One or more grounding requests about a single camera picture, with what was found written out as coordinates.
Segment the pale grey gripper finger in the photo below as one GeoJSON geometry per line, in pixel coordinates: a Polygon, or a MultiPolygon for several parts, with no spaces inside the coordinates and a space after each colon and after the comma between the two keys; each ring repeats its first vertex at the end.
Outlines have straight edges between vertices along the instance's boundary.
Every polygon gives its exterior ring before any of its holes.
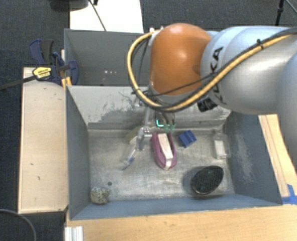
{"type": "Polygon", "coordinates": [[[148,141],[150,141],[152,133],[149,128],[140,128],[139,130],[139,151],[142,151],[148,141]]]}
{"type": "Polygon", "coordinates": [[[128,141],[128,147],[122,158],[122,170],[126,170],[132,164],[139,152],[139,131],[129,136],[128,141]]]}

